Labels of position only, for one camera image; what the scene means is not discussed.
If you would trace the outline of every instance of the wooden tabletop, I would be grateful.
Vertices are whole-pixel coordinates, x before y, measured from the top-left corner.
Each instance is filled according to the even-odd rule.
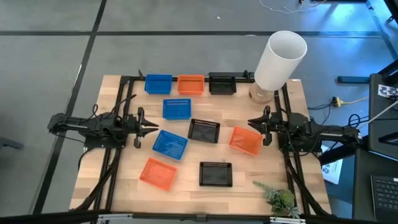
[[[119,86],[119,75],[105,75],[99,91],[98,114],[110,111],[114,106]],[[218,144],[189,139],[181,161],[173,161],[152,150],[159,132],[141,138],[142,148],[133,146],[134,134],[129,135],[126,147],[122,150],[118,176],[111,210],[113,212],[147,213],[207,213],[223,215],[271,215],[271,206],[263,198],[262,190],[254,186],[254,180],[277,189],[288,189],[282,153],[278,150],[277,136],[273,133],[270,146],[262,146],[258,156],[252,156],[230,148],[229,140],[234,126],[253,130],[247,120],[262,114],[265,105],[250,100],[250,83],[237,83],[237,92],[232,96],[210,95],[208,83],[202,96],[180,96],[177,82],[173,82],[170,95],[149,95],[144,91],[145,82],[136,81],[131,101],[130,113],[137,108],[145,109],[146,119],[179,136],[187,137],[190,121],[167,121],[162,118],[163,99],[191,98],[192,118],[215,121],[221,124]],[[293,112],[308,116],[302,83],[300,80],[287,82],[290,104]],[[284,105],[282,91],[281,104]],[[275,111],[275,103],[269,104]],[[70,208],[81,204],[93,190],[100,176],[104,149],[94,149],[82,160],[76,180]],[[139,176],[149,157],[178,168],[175,182],[169,192],[160,190],[139,180]],[[303,156],[302,168],[305,183],[318,203],[330,212],[326,187],[319,161],[310,155]],[[232,187],[200,187],[200,162],[230,162],[233,169]],[[108,186],[103,193],[101,208],[104,207]],[[299,209],[302,211],[300,193],[296,188]]]

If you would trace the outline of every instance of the plastic basket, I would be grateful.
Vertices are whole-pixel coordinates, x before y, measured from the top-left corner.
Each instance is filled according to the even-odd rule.
[[[232,187],[232,164],[200,162],[199,186]]]
[[[262,135],[235,126],[229,145],[234,149],[256,156],[262,146]]]
[[[167,120],[190,119],[191,99],[163,100],[163,118]]]
[[[147,75],[145,78],[145,91],[149,94],[167,94],[172,91],[172,75]]]
[[[212,95],[232,95],[236,93],[235,77],[210,77],[209,91]]]
[[[170,190],[176,173],[176,167],[150,157],[139,179],[162,190]]]
[[[152,149],[173,159],[181,160],[187,144],[188,139],[161,130]]]
[[[177,85],[180,95],[201,95],[205,90],[205,76],[179,75]]]
[[[199,141],[217,143],[219,133],[219,123],[199,119],[191,119],[188,138]]]

